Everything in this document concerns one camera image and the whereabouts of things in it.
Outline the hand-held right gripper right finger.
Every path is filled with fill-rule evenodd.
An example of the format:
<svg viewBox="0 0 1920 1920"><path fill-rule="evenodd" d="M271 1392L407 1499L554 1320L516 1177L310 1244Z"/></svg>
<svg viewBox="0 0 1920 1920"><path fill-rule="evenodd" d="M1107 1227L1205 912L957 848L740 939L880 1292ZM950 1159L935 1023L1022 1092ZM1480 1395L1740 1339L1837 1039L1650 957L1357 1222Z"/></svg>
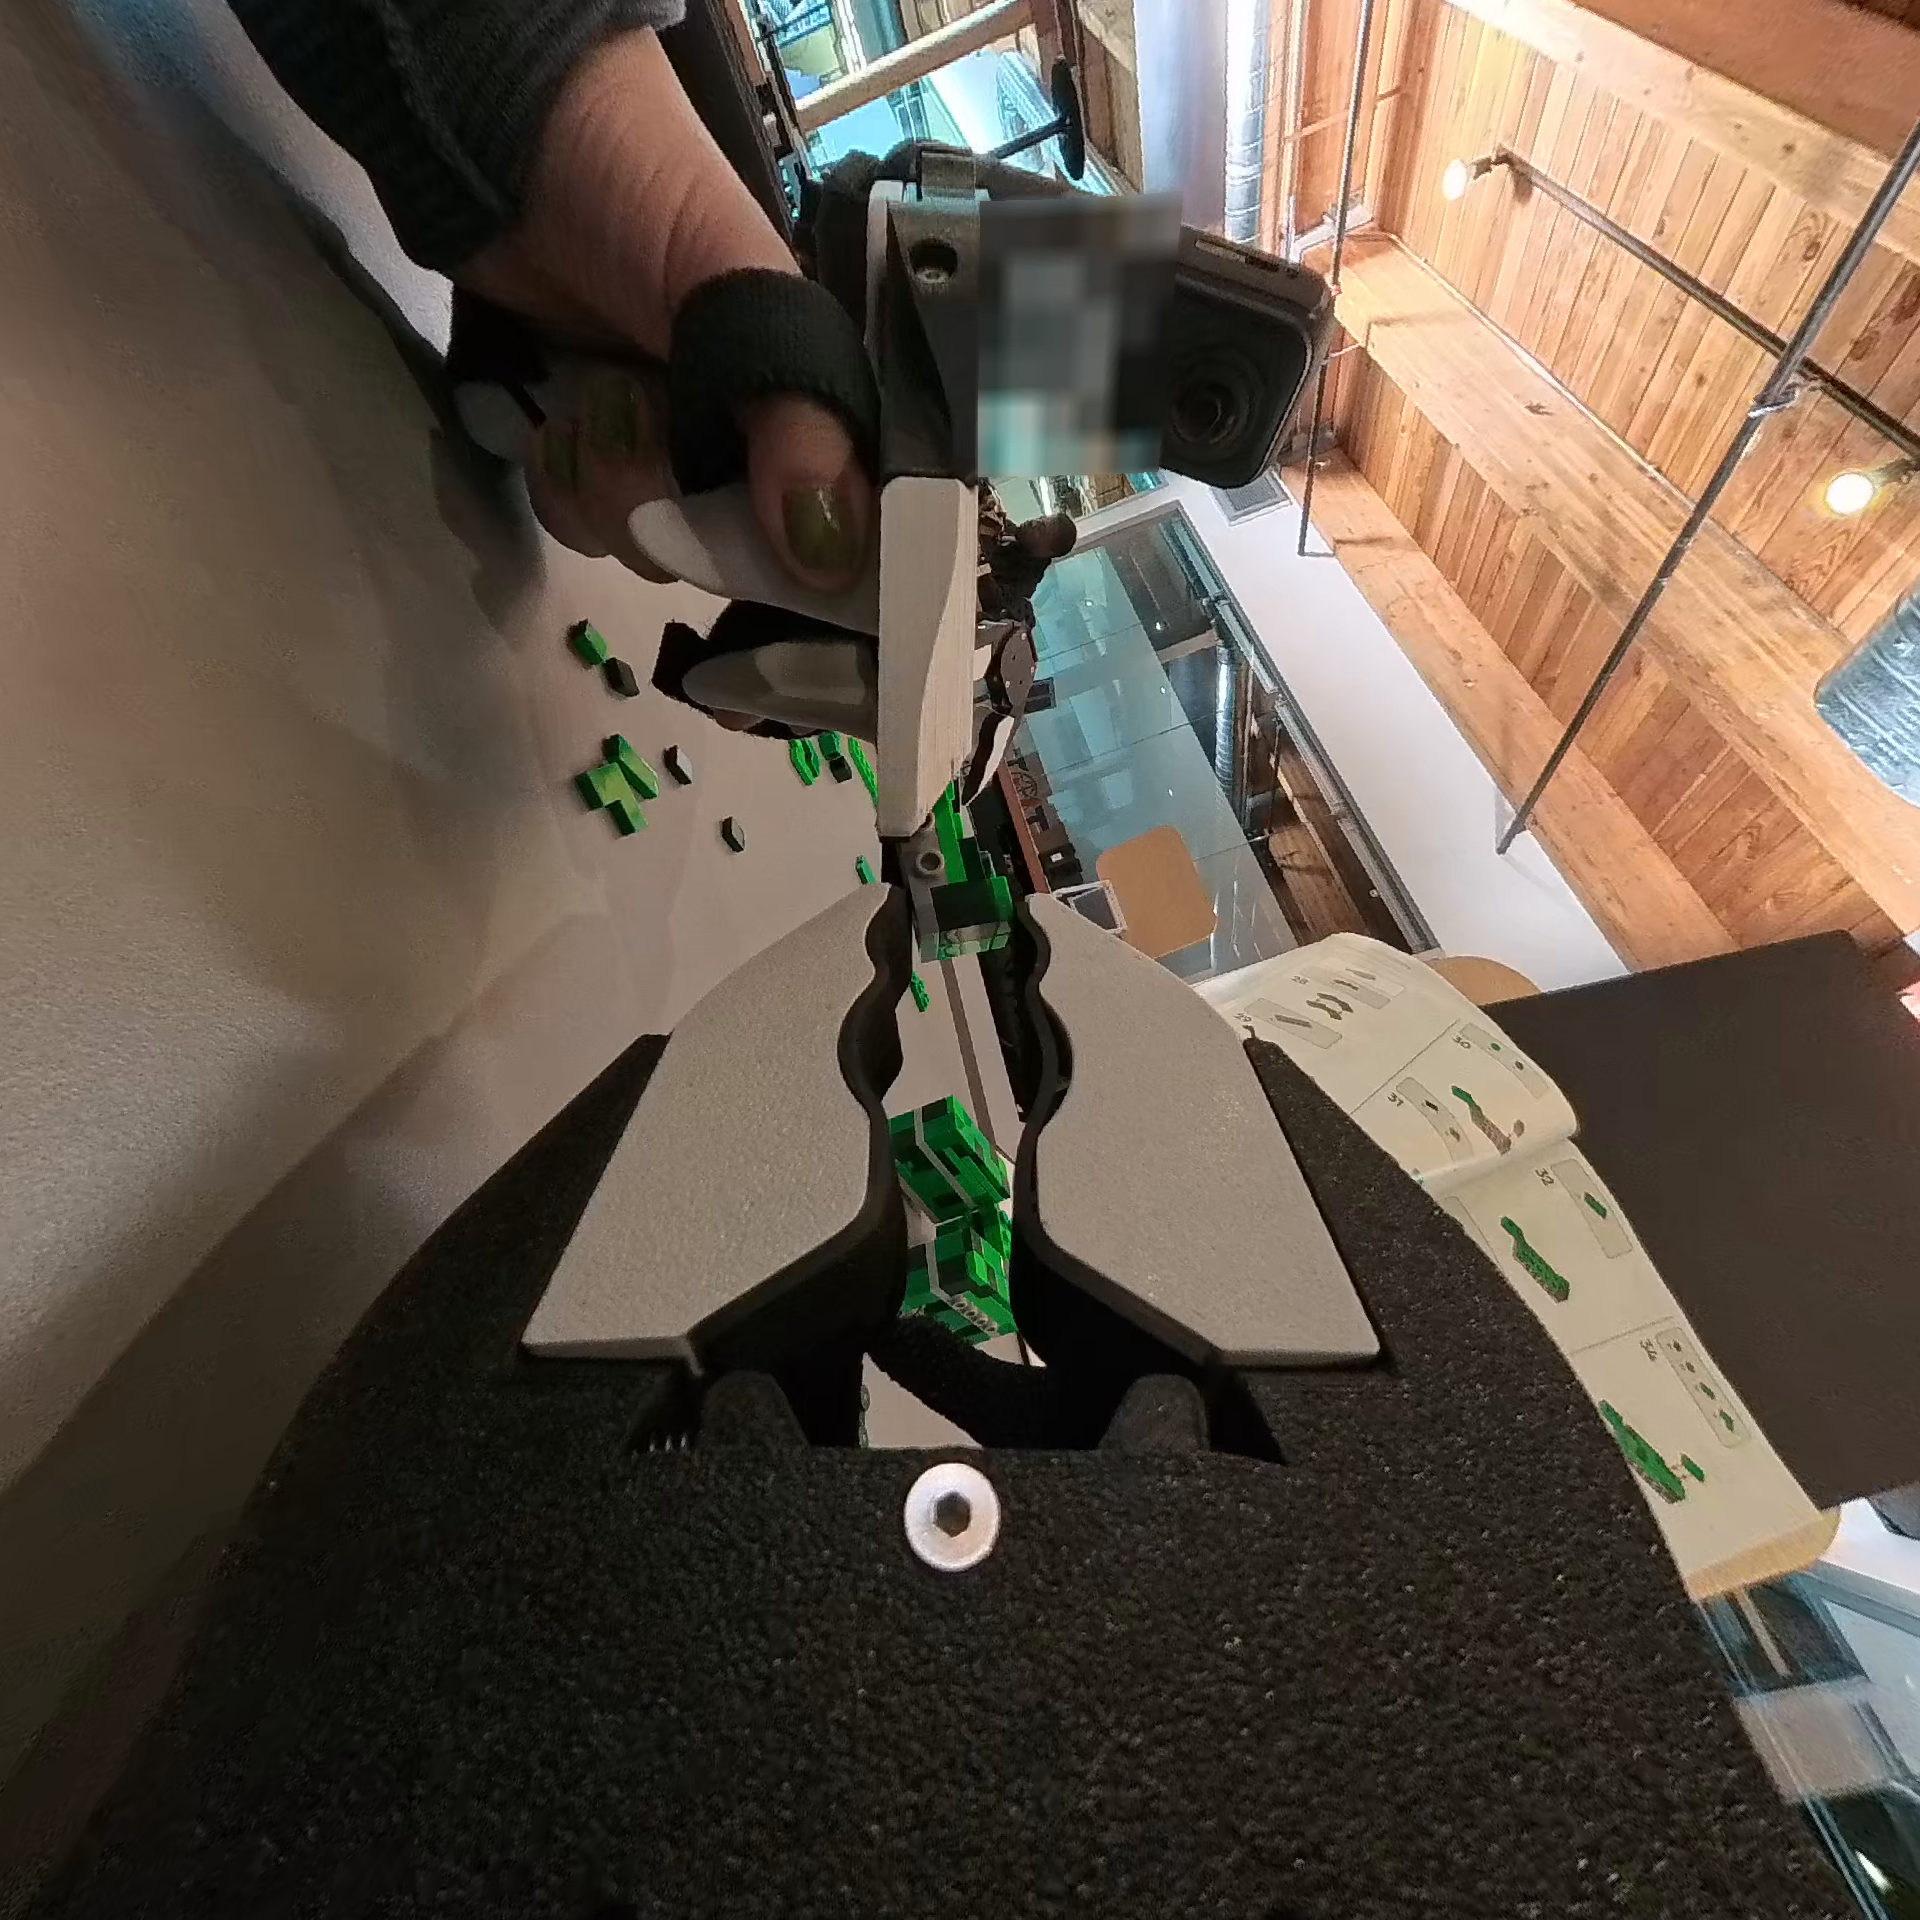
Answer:
<svg viewBox="0 0 1920 1920"><path fill-rule="evenodd" d="M1203 1366L1376 1359L1238 1028L1058 899L1023 920L1044 1049L1015 1222L1036 1261Z"/></svg>

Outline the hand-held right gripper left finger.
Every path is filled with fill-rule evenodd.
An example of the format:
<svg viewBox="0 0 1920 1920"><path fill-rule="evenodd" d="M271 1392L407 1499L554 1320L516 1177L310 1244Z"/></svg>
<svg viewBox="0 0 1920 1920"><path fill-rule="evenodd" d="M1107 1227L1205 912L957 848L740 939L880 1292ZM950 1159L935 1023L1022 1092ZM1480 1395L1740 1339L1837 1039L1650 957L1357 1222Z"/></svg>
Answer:
<svg viewBox="0 0 1920 1920"><path fill-rule="evenodd" d="M863 1336L904 1247L885 1096L907 891L856 883L675 1025L522 1343L772 1368Z"/></svg>

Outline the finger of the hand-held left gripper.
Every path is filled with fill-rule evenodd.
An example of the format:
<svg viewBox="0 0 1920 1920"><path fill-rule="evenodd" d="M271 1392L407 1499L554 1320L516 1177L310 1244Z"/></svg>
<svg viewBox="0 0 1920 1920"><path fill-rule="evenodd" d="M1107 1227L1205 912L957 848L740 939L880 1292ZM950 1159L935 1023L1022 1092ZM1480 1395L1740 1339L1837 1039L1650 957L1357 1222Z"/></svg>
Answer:
<svg viewBox="0 0 1920 1920"><path fill-rule="evenodd" d="M982 620L973 649L973 734L960 767L960 808L997 776L1038 676L1032 614Z"/></svg>
<svg viewBox="0 0 1920 1920"><path fill-rule="evenodd" d="M976 488L898 476L880 488L880 833L915 833L976 743Z"/></svg>

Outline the green brick model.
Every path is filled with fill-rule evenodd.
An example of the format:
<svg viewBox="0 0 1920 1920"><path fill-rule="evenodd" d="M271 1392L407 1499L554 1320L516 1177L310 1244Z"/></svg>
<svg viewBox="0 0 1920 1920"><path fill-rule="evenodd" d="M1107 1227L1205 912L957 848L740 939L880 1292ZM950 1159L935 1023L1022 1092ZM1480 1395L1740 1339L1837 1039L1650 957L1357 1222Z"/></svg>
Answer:
<svg viewBox="0 0 1920 1920"><path fill-rule="evenodd" d="M976 838L957 783L936 800L924 853L931 864L916 893L918 967L907 992L925 1015L927 979L940 971L956 1038L968 1039L956 967L1005 956L1015 887ZM1015 1166L987 1118L987 1096L973 1092L936 1095L887 1121L910 1236L900 1311L976 1349L1011 1336L1022 1358L1012 1303Z"/></svg>

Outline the person's left forearm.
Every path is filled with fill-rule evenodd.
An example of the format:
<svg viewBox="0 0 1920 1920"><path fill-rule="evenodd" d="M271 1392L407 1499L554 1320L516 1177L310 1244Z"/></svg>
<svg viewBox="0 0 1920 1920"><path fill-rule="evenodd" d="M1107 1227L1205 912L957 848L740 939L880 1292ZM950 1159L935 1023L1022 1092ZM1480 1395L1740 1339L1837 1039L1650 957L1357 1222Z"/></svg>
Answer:
<svg viewBox="0 0 1920 1920"><path fill-rule="evenodd" d="M276 85L367 175L403 251L455 275L516 220L574 69L683 1L230 1Z"/></svg>

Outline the person's left hand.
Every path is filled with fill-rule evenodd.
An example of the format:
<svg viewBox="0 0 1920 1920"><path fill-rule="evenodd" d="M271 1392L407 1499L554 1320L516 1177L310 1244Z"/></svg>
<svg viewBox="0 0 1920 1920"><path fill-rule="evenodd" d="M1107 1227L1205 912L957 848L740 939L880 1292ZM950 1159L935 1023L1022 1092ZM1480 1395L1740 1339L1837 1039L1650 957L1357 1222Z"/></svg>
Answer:
<svg viewBox="0 0 1920 1920"><path fill-rule="evenodd" d="M637 505L671 488L654 363L683 301L735 271L795 275L797 262L659 35L613 32L549 107L516 222L452 277L587 363L525 476L541 525L571 550L664 576L631 542Z"/></svg>

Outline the metal hanging rod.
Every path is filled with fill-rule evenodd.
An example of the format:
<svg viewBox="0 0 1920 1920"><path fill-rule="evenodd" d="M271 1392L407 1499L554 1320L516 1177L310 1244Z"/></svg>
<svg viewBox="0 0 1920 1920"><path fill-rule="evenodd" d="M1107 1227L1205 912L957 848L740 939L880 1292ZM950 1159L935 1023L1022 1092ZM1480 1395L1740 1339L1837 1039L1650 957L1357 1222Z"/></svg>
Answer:
<svg viewBox="0 0 1920 1920"><path fill-rule="evenodd" d="M1832 309L1837 307L1839 297L1850 291L1854 277L1863 267L1867 251L1879 243L1882 228L1888 223L1890 213L1900 205L1907 187L1915 179L1915 169L1917 127L1911 127L1902 149L1888 164L1884 180L1875 190L1875 197L1864 205L1864 213L1851 228L1837 261L1812 295L1803 318L1796 321L1789 336L1786 336L1782 340L1771 340L1774 359L1767 380L1746 403L1742 423L1722 449L1716 467L1712 469L1710 481L1701 488L1678 535L1669 542L1662 563L1655 567L1650 583L1640 591L1638 601L1631 605L1613 646L1608 649L1594 680L1584 688L1564 734L1551 745L1542 769L1533 776L1524 800L1516 805L1511 821L1502 827L1495 840L1495 851L1499 855L1511 851L1519 833L1528 827L1531 815L1546 798L1547 785L1558 774L1566 758L1573 753L1573 747L1576 745L1587 725L1594 720L1594 711L1603 692L1613 684L1615 675L1623 670L1624 661L1638 644L1652 609L1662 604L1669 584L1672 583L1672 576L1684 565L1692 545L1708 528L1722 493L1732 481L1742 459L1750 449L1754 440L1760 436L1762 424L1776 414L1782 414L1786 408L1794 406L1806 387L1807 373L1820 371L1812 365L1812 347L1816 345L1820 334L1832 318Z"/></svg>
<svg viewBox="0 0 1920 1920"><path fill-rule="evenodd" d="M1347 248L1347 235L1350 225L1350 207L1354 207L1354 171L1355 171L1355 151L1357 151L1357 134L1360 134L1360 110L1364 107L1366 93L1366 69L1370 69L1370 51L1373 39L1376 25L1376 7L1379 1L1364 0L1357 1L1357 30L1355 30L1355 48L1354 48L1354 69L1350 69L1350 97L1349 97L1349 113L1341 134L1341 152L1339 152L1339 174L1338 174L1338 195L1335 195L1335 225L1332 225L1332 248L1327 261L1327 297L1338 300L1339 275L1341 275L1341 257ZM1317 380L1312 383L1312 414L1307 424L1307 440L1304 440L1304 459L1303 459L1303 491L1301 491L1301 507L1299 507L1299 536L1296 536L1296 553L1299 557L1307 559L1312 545L1312 493L1315 493L1315 478L1317 478L1317 447L1320 440L1320 424L1325 419L1327 406L1327 371L1332 368L1332 352L1325 355L1324 363L1317 371Z"/></svg>

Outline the black stool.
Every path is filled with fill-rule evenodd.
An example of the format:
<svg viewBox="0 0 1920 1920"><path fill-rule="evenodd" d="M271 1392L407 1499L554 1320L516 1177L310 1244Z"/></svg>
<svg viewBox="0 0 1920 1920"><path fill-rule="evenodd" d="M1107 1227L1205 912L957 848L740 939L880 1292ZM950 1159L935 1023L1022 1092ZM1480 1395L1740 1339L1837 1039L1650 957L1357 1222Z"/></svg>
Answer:
<svg viewBox="0 0 1920 1920"><path fill-rule="evenodd" d="M1088 127L1080 93L1071 73L1071 62L1067 62L1066 56L1053 59L1047 73L1047 96L1051 105L1051 116L1044 123L989 149L987 158L1015 160L1020 155L1036 152L1051 144L1058 149L1062 175L1069 182L1079 184L1084 182L1088 171Z"/></svg>

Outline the building instruction booklet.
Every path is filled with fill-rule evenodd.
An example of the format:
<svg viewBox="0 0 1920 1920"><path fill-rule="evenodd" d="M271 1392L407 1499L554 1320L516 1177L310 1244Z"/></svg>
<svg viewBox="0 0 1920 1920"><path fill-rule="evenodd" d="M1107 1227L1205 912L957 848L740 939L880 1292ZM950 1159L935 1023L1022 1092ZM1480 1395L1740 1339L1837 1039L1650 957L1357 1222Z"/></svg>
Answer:
<svg viewBox="0 0 1920 1920"><path fill-rule="evenodd" d="M1812 1568L1839 1528L1722 1372L1566 1092L1427 959L1355 933L1197 992L1277 1045L1487 1254L1631 1469L1686 1593Z"/></svg>

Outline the scattered loose green bricks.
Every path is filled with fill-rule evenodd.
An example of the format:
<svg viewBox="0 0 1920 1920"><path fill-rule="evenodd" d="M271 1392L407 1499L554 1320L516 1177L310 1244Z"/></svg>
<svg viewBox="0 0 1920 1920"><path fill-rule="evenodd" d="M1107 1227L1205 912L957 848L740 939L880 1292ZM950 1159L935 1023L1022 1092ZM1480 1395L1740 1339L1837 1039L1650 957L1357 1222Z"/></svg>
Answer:
<svg viewBox="0 0 1920 1920"><path fill-rule="evenodd" d="M564 644L619 699L635 699L640 695L635 671L610 651L608 638L587 617L576 617L567 623ZM842 734L804 734L797 721L783 716L756 717L748 732L782 741L792 769L804 783L816 781L822 772L853 776L855 767L860 767L863 781L871 780L867 761L853 751ZM621 837L645 827L645 803L659 800L660 790L654 763L637 753L631 741L618 732L603 739L600 758L582 767L571 781L582 805L591 812L605 812L613 829Z"/></svg>

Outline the black ceiling pipe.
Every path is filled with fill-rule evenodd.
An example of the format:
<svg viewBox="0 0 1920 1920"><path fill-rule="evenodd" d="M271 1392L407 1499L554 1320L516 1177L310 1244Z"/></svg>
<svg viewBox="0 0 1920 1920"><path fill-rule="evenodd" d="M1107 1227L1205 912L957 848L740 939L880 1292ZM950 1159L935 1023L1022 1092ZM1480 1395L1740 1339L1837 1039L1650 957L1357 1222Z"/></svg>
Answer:
<svg viewBox="0 0 1920 1920"><path fill-rule="evenodd" d="M1546 195L1549 204L1558 205L1564 213L1573 214L1584 225L1594 228L1603 238L1607 238L1613 246L1624 251L1648 271L1655 271L1662 280L1667 280L1672 291L1692 300L1694 303L1702 307L1708 313L1716 318L1719 325L1732 328L1746 343L1765 350L1774 359L1781 359L1787 350L1787 340L1779 336L1771 326L1762 325L1760 319L1750 318L1744 309L1731 301L1719 291L1710 287L1702 278L1694 277L1690 270L1680 267L1659 248L1644 243L1637 233L1613 222L1607 213L1597 205L1584 200L1570 187L1551 180L1531 160L1524 160L1516 151L1499 145L1486 155L1487 167L1507 169L1512 179L1517 179L1524 190ZM1917 433L1907 421L1892 415L1890 411L1882 408L1871 397L1861 392L1837 373L1820 365L1816 359L1806 356L1798 365L1798 376L1815 388L1820 388L1828 399L1832 399L1850 419L1858 424L1871 430L1879 438L1895 445L1900 456L1907 461L1908 469L1917 464Z"/></svg>

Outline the black flat board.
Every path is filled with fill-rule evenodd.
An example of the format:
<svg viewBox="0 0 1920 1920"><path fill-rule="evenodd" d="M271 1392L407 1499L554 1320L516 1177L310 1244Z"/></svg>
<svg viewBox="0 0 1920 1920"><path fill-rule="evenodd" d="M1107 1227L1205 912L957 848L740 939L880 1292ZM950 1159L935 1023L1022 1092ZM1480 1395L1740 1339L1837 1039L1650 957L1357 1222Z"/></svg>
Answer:
<svg viewBox="0 0 1920 1920"><path fill-rule="evenodd" d="M1820 1507L1917 1478L1917 1025L1821 933L1496 1001Z"/></svg>

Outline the black elongated object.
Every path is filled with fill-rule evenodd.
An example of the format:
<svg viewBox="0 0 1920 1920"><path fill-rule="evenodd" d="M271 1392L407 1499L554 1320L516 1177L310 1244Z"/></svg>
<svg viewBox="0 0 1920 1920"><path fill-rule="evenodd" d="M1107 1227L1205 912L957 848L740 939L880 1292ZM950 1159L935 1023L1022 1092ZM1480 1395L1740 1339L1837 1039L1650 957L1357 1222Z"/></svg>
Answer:
<svg viewBox="0 0 1920 1920"><path fill-rule="evenodd" d="M767 214L789 248L808 257L808 180L797 149L776 123L774 89L749 48L746 7L686 1L660 43L686 96L730 169Z"/></svg>

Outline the silver ventilation duct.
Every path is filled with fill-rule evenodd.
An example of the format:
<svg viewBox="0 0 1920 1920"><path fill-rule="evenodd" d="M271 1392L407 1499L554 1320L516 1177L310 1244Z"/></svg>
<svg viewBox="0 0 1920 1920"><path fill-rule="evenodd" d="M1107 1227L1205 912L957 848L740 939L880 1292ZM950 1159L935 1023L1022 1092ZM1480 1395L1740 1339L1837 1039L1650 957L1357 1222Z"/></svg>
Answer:
<svg viewBox="0 0 1920 1920"><path fill-rule="evenodd" d="M1236 243L1260 231L1267 1L1133 1L1141 184L1190 225Z"/></svg>

